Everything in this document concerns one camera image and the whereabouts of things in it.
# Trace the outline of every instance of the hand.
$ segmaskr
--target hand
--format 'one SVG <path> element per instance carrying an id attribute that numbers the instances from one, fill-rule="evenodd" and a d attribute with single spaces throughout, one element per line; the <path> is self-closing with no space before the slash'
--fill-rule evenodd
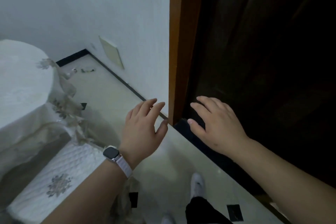
<path id="1" fill-rule="evenodd" d="M 191 131 L 211 149 L 224 154 L 237 149 L 239 144 L 249 139 L 237 116 L 228 104 L 217 98 L 197 97 L 204 104 L 191 103 L 190 106 L 205 122 L 205 130 L 196 121 L 189 119 Z"/>
<path id="2" fill-rule="evenodd" d="M 154 105 L 156 101 L 141 102 L 126 116 L 119 151 L 132 169 L 156 151 L 168 131 L 168 120 L 163 120 L 155 133 L 154 123 L 165 106 L 165 102 Z"/>

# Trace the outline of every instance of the person's left hand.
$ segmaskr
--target person's left hand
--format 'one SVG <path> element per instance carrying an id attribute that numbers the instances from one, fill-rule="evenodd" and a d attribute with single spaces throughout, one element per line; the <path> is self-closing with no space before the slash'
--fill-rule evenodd
<path id="1" fill-rule="evenodd" d="M 165 105 L 154 105 L 156 101 L 154 98 L 141 102 L 126 116 L 119 151 L 132 169 L 156 151 L 168 131 L 168 120 L 163 120 L 155 132 L 154 123 Z"/>

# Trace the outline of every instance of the sneaker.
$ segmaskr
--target sneaker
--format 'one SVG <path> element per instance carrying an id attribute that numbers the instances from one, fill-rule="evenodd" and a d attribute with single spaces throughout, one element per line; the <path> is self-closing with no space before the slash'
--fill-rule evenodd
<path id="1" fill-rule="evenodd" d="M 193 197 L 205 198 L 205 183 L 202 175 L 200 175 L 199 173 L 193 173 L 191 177 L 190 200 Z"/>
<path id="2" fill-rule="evenodd" d="M 169 214 L 163 216 L 161 224 L 175 224 L 175 220 Z"/>

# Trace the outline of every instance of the wall switch plate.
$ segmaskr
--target wall switch plate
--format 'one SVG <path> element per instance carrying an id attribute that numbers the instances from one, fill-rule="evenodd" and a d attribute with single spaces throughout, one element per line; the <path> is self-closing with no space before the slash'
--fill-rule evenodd
<path id="1" fill-rule="evenodd" d="M 118 49 L 113 44 L 109 43 L 107 40 L 103 39 L 99 36 L 99 40 L 103 49 L 105 51 L 106 56 L 116 65 L 118 65 L 121 69 L 124 69 L 123 63 L 121 63 L 121 59 L 119 56 Z"/>

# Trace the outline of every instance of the shoe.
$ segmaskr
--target shoe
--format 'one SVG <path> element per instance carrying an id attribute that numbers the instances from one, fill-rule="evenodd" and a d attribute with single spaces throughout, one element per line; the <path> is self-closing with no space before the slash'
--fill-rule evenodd
<path id="1" fill-rule="evenodd" d="M 175 220 L 169 214 L 163 216 L 161 224 L 175 224 Z"/>
<path id="2" fill-rule="evenodd" d="M 193 197 L 205 198 L 205 183 L 202 175 L 200 175 L 199 173 L 193 173 L 193 175 L 191 176 L 190 200 Z"/>

